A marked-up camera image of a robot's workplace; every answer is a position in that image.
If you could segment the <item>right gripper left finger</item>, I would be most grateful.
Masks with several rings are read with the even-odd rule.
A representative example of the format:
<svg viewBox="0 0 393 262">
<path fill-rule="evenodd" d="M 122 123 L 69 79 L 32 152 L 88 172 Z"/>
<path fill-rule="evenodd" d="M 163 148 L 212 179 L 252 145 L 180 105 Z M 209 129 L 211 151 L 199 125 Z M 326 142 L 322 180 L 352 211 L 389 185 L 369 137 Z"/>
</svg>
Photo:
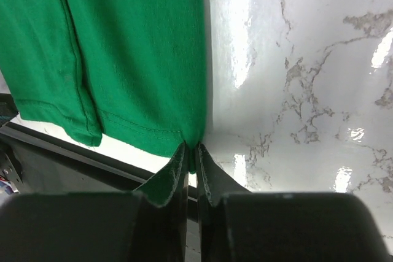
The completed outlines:
<svg viewBox="0 0 393 262">
<path fill-rule="evenodd" d="M 169 162 L 135 193 L 142 193 L 156 207 L 166 207 L 172 201 L 185 202 L 188 197 L 188 147 L 181 143 Z"/>
</svg>

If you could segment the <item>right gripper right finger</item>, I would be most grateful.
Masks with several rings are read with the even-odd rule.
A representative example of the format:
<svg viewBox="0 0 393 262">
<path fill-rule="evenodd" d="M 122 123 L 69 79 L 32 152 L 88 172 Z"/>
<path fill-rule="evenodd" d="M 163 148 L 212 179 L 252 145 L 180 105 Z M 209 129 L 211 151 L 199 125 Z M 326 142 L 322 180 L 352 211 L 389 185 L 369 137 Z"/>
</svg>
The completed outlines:
<svg viewBox="0 0 393 262">
<path fill-rule="evenodd" d="M 215 207 L 225 194 L 250 193 L 230 177 L 212 158 L 205 145 L 196 146 L 196 177 L 198 197 Z"/>
</svg>

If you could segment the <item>green t shirt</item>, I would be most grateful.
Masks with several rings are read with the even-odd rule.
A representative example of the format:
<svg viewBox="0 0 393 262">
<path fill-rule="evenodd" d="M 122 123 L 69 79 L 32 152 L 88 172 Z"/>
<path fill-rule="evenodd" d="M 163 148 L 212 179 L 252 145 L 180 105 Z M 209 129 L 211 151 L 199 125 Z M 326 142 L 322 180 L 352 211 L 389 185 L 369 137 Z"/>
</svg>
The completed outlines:
<svg viewBox="0 0 393 262">
<path fill-rule="evenodd" d="M 1 74 L 24 120 L 171 157 L 207 113 L 203 0 L 1 0 Z"/>
</svg>

